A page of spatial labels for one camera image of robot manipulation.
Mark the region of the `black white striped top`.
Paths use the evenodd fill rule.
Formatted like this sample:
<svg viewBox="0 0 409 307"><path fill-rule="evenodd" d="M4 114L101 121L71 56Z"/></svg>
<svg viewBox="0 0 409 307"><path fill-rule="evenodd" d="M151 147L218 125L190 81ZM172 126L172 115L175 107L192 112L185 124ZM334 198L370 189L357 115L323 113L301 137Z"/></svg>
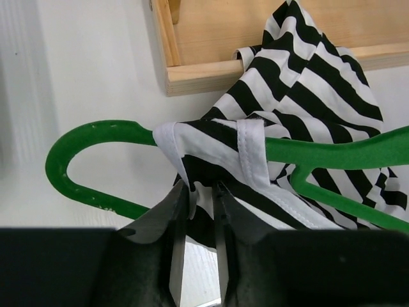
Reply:
<svg viewBox="0 0 409 307"><path fill-rule="evenodd" d="M297 1L286 1L267 20L261 45L238 49L236 57L244 74L201 119L153 132L192 191L187 235L215 248L218 181L278 230L375 228L297 194L294 165L266 159L266 138L343 144L382 133L382 112L352 53L333 45Z"/></svg>

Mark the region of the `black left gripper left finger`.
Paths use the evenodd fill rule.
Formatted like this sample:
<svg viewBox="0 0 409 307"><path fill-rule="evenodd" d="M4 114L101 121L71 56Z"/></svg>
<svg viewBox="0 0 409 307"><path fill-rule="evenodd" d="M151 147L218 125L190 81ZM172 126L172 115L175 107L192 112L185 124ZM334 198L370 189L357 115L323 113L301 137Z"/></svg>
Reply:
<svg viewBox="0 0 409 307"><path fill-rule="evenodd" d="M189 190L112 228L2 228L2 306L179 306Z"/></svg>

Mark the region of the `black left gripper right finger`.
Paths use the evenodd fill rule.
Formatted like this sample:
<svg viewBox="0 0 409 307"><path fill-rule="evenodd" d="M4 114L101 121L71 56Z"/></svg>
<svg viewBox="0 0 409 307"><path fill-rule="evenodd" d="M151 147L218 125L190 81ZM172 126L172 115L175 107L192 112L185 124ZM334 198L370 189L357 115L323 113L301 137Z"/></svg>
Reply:
<svg viewBox="0 0 409 307"><path fill-rule="evenodd" d="M223 306L407 306L408 236L276 230L213 188Z"/></svg>

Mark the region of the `green hanger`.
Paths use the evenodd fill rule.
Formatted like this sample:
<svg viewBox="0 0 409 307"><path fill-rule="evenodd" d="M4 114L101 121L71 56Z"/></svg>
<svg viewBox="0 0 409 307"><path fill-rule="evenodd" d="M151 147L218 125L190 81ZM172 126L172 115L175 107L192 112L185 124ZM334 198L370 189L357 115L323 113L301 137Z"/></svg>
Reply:
<svg viewBox="0 0 409 307"><path fill-rule="evenodd" d="M150 131L137 122L126 120L104 120L82 125L66 133L51 148L45 163L47 178L55 189L72 200L137 218L147 211L146 207L76 184L67 175L68 165L78 153L100 143L134 143L164 149L160 136L171 131L171 127L164 126ZM295 165L291 186L296 193L376 226L408 231L408 223L403 220L307 182L308 175L316 168L355 170L407 165L408 127L371 139L338 145L266 137L261 138L261 145L261 154L267 161Z"/></svg>

